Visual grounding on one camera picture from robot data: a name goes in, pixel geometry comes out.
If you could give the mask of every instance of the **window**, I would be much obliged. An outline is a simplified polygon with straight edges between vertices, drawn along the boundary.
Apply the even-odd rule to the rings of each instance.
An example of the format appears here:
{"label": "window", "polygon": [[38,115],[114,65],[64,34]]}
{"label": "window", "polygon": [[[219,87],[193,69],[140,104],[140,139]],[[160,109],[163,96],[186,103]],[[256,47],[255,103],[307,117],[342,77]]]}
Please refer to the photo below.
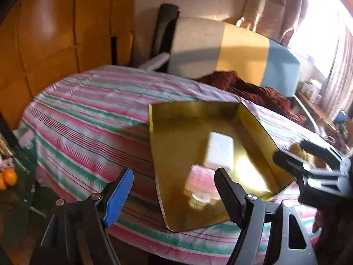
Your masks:
{"label": "window", "polygon": [[309,0],[305,19],[288,47],[328,77],[335,59],[341,21],[353,29],[353,19],[340,0]]}

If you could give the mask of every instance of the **orange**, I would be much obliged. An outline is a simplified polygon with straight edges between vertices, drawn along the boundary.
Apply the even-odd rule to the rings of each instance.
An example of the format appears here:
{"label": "orange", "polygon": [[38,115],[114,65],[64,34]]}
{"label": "orange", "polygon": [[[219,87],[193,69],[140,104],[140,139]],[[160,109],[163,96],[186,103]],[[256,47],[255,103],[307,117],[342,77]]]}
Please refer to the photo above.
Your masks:
{"label": "orange", "polygon": [[3,173],[0,173],[0,190],[5,190],[6,189],[6,184],[4,181]]}
{"label": "orange", "polygon": [[4,181],[6,184],[12,186],[17,182],[17,174],[12,168],[5,168],[4,170]]}

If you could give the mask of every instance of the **pink sponge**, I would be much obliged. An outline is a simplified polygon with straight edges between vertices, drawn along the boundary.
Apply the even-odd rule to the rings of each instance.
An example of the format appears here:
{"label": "pink sponge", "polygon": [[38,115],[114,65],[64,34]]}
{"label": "pink sponge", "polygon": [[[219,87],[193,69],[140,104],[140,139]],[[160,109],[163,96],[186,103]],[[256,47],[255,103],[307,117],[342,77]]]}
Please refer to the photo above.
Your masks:
{"label": "pink sponge", "polygon": [[212,199],[221,200],[215,186],[215,171],[207,167],[193,164],[185,188],[195,194],[207,194]]}

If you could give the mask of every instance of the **striped tablecloth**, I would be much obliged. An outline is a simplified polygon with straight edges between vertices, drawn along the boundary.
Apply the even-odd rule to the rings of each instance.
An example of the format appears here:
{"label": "striped tablecloth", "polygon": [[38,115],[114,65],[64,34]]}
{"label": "striped tablecloth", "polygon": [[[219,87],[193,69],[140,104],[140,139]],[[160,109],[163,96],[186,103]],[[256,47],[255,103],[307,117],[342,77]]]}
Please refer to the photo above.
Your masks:
{"label": "striped tablecloth", "polygon": [[[147,125],[148,104],[172,101],[241,99],[192,80],[134,68],[105,66],[66,77],[39,93],[23,113],[22,127],[35,132],[38,180],[67,201],[101,192],[123,167],[134,170],[135,182],[115,237],[167,259],[187,264],[225,264],[239,228],[224,222],[182,233],[164,225],[156,194]],[[323,142],[288,119],[242,100],[279,147],[303,138]],[[296,186],[277,201],[292,199],[312,239],[315,209],[297,202]],[[265,226],[257,262],[264,257],[270,226]]]}

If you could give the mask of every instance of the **wall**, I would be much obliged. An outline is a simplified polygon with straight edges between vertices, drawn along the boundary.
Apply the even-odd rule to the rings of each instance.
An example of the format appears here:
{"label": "wall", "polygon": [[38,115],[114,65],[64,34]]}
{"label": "wall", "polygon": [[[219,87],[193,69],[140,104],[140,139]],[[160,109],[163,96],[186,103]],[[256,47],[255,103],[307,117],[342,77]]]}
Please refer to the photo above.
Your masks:
{"label": "wall", "polygon": [[130,62],[134,0],[17,0],[0,24],[0,112],[15,129],[41,90],[70,74]]}
{"label": "wall", "polygon": [[133,64],[149,58],[159,6],[179,6],[182,17],[205,17],[236,23],[242,16],[247,0],[135,0]]}

